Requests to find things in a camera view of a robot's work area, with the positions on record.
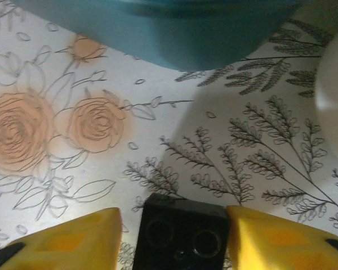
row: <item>yellow plastic piece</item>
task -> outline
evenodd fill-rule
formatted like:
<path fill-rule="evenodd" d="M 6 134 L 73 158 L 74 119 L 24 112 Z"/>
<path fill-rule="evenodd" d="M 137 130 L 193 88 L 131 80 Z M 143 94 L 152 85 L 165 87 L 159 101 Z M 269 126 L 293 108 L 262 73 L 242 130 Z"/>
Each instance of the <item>yellow plastic piece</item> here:
<path fill-rule="evenodd" d="M 25 236 L 0 270 L 115 270 L 122 236 L 118 208 L 107 208 Z"/>
<path fill-rule="evenodd" d="M 338 270 L 338 251 L 319 229 L 242 206 L 227 208 L 235 270 Z"/>

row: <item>teal bowl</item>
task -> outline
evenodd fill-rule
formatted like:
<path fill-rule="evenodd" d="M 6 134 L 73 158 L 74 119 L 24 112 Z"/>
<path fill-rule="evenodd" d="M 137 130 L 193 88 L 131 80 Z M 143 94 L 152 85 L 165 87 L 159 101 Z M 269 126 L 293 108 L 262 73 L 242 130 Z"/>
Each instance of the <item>teal bowl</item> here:
<path fill-rule="evenodd" d="M 305 0 L 12 0 L 166 68 L 222 68 L 255 51 Z"/>

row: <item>rose drawing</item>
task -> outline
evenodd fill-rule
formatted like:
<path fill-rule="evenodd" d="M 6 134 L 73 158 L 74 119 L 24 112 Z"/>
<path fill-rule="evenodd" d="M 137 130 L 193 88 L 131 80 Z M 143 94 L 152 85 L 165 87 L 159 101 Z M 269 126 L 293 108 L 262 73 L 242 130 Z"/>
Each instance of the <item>rose drawing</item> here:
<path fill-rule="evenodd" d="M 1 175 L 36 176 L 47 167 L 53 119 L 52 108 L 34 92 L 0 96 Z"/>
<path fill-rule="evenodd" d="M 77 150 L 77 153 L 73 150 L 66 153 L 99 153 L 114 147 L 120 141 L 125 114 L 119 109 L 117 98 L 108 91 L 106 94 L 106 97 L 79 101 L 74 107 L 57 114 L 55 123 L 60 135 L 51 141 L 53 155 L 69 158 L 63 151 L 55 150 L 57 145 L 69 145 Z"/>

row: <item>black block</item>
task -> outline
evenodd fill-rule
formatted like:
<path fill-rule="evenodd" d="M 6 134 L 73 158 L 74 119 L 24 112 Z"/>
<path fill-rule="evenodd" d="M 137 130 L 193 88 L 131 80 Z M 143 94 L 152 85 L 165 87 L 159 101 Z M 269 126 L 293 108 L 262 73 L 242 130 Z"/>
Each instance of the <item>black block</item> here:
<path fill-rule="evenodd" d="M 152 194 L 133 270 L 222 270 L 229 224 L 222 206 Z"/>

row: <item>white object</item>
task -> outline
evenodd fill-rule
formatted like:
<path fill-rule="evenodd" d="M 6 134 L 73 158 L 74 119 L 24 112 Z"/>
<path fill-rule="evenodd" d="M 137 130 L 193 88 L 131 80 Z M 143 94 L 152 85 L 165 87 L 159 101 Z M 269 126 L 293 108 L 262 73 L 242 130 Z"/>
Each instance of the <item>white object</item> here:
<path fill-rule="evenodd" d="M 338 35 L 327 47 L 318 68 L 315 96 L 324 137 L 338 156 Z"/>

